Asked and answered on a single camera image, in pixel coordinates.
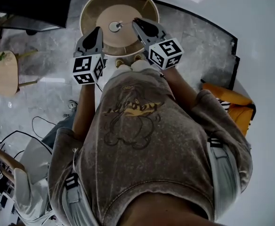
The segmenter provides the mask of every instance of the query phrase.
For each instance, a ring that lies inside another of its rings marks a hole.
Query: cable
[[[13,157],[13,158],[15,159],[20,153],[23,153],[23,152],[24,152],[24,150],[20,151],[20,152],[17,153],[17,154],[15,155],[15,157]]]
[[[101,87],[100,87],[98,84],[96,84],[96,85],[98,86],[99,90],[100,90],[101,92],[103,92],[103,90],[101,89]]]
[[[48,152],[49,152],[50,154],[52,154],[52,152],[48,149],[48,147],[47,147],[43,142],[41,142],[39,139],[37,139],[36,137],[33,137],[33,136],[31,136],[31,135],[29,135],[29,134],[27,134],[27,133],[25,133],[25,132],[19,131],[19,130],[16,130],[16,131],[10,133],[9,135],[7,135],[7,136],[0,142],[0,144],[3,143],[4,140],[6,140],[8,137],[10,137],[11,135],[13,135],[13,134],[16,133],[16,132],[25,134],[25,135],[27,135],[27,136],[29,136],[29,137],[31,137],[31,138],[36,139],[37,141],[39,141],[39,142],[48,150]]]
[[[33,126],[33,121],[34,121],[35,118],[43,119],[44,121],[46,121],[46,122],[48,122],[48,123],[53,124],[53,125],[56,126],[56,124],[54,124],[54,123],[52,123],[52,122],[49,122],[49,121],[47,121],[46,119],[44,119],[44,118],[42,118],[42,117],[40,117],[40,116],[35,116],[35,117],[32,119],[32,129],[33,129],[33,132],[35,133],[36,136],[38,136],[38,135],[37,135],[37,133],[35,132],[34,126]]]
[[[4,145],[5,145],[6,143],[4,143]],[[4,147],[4,145],[2,145],[2,147],[0,148],[0,150],[2,150],[2,148]]]

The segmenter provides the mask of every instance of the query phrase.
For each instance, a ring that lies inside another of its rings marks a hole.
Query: table leg
[[[19,84],[18,87],[23,87],[23,86],[26,86],[26,85],[37,84],[37,82],[38,82],[38,80],[31,81],[31,82],[26,82],[26,83],[22,83],[22,84]]]
[[[37,49],[34,49],[34,50],[32,50],[32,51],[30,51],[30,52],[27,52],[27,53],[24,53],[24,54],[22,54],[22,55],[20,55],[20,54],[15,54],[15,56],[16,56],[17,59],[19,59],[19,58],[26,57],[26,56],[29,56],[29,55],[31,55],[31,54],[34,54],[34,53],[36,53],[36,52],[38,52],[38,50],[37,50]]]

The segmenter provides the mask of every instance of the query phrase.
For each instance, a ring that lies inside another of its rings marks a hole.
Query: tile floor
[[[72,0],[66,29],[57,29],[28,36],[20,30],[4,30],[0,51],[12,50],[22,54],[32,49],[38,52],[19,61],[19,82],[41,80],[21,88],[14,97],[0,96],[0,140],[14,130],[21,130],[35,136],[32,118],[40,116],[53,123],[62,120],[67,113],[67,101],[78,100],[80,86],[71,78],[69,59],[73,57],[76,42],[81,36],[80,13],[88,0]],[[176,37],[185,50],[178,70],[196,90],[200,79],[227,85],[231,78],[235,57],[231,55],[232,38],[218,28],[188,13],[158,4],[161,24]],[[115,70],[114,59],[108,58],[104,76],[99,85],[103,87]],[[96,88],[96,104],[101,92]],[[43,137],[52,128],[40,119],[34,120],[36,133]],[[12,156],[24,150],[30,138],[15,134],[4,149]]]

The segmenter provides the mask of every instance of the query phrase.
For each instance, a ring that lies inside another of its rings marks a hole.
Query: gray pants
[[[42,139],[42,142],[53,149],[57,130],[61,127],[72,129],[76,111],[77,108],[75,108],[65,120],[58,122],[58,124]]]

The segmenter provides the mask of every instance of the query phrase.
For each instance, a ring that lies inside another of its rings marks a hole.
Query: beige lampshade
[[[157,8],[152,0],[89,0],[80,18],[82,35],[96,26],[103,30],[103,52],[124,57],[143,50],[132,29],[135,17],[159,22]]]

